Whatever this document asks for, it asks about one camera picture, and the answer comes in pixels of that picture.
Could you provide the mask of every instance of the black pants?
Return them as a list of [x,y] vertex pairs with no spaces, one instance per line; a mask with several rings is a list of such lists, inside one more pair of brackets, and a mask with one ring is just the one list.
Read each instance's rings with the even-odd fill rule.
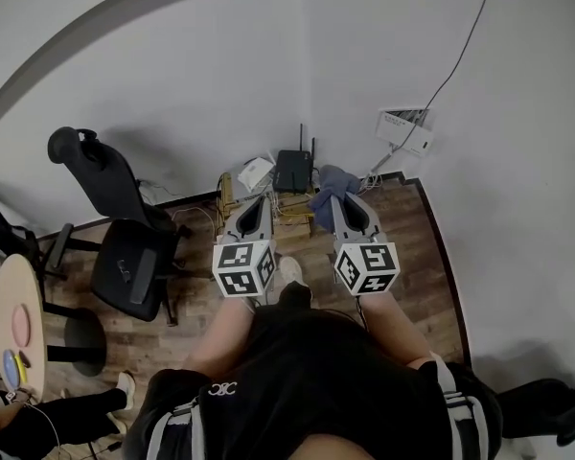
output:
[[[118,433],[106,413],[123,409],[126,400],[126,393],[114,388],[102,394],[41,403],[36,408],[49,417],[62,445],[81,445]],[[28,406],[0,430],[0,449],[21,460],[40,460],[57,445],[47,418]]]
[[311,289],[292,281],[279,295],[277,307],[283,309],[310,309]]

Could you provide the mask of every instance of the white logo on shirt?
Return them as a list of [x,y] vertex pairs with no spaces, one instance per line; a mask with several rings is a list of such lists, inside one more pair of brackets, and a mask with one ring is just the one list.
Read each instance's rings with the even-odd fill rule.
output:
[[237,383],[235,381],[231,381],[228,383],[214,383],[211,385],[211,390],[209,390],[209,395],[217,395],[217,396],[224,396],[224,395],[234,395],[237,391]]

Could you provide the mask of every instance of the black t-shirt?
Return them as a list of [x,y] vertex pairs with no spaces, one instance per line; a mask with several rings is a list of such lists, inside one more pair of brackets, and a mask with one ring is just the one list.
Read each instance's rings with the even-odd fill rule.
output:
[[[451,458],[436,364],[413,370],[385,356],[344,316],[264,308],[240,364],[221,380],[164,370],[126,437],[144,460],[157,420],[198,397],[208,459],[284,459],[312,434],[332,434],[373,458]],[[158,460],[191,458],[191,426],[165,429]]]

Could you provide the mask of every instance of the white sneaker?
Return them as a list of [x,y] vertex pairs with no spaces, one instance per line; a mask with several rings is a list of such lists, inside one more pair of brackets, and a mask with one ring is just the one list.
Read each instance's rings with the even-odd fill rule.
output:
[[309,287],[303,281],[303,270],[293,257],[282,257],[279,261],[279,271],[286,282],[289,285],[292,281],[295,281],[303,287]]
[[132,375],[127,372],[121,372],[119,374],[117,386],[115,388],[119,388],[126,393],[126,407],[124,407],[124,410],[130,410],[132,407],[134,407],[134,392],[136,391],[136,383],[134,382]]
[[126,423],[124,423],[123,421],[120,421],[119,419],[117,419],[115,416],[113,416],[110,412],[108,412],[106,414],[106,417],[108,418],[108,420],[113,423],[115,425],[115,427],[117,427],[117,429],[119,430],[119,434],[126,434],[127,433],[127,426]]

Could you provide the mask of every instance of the chair armrest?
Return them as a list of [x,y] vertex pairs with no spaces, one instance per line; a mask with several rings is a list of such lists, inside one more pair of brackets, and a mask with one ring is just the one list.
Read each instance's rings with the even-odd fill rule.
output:
[[49,254],[49,266],[53,269],[57,269],[61,265],[61,259],[64,257],[64,251],[66,250],[66,243],[68,243],[74,228],[72,223],[66,223],[62,227],[61,232],[59,232],[56,243],[54,243]]
[[150,249],[143,250],[130,291],[130,303],[141,305],[147,298],[151,282],[155,276],[156,261],[157,254],[155,252]]

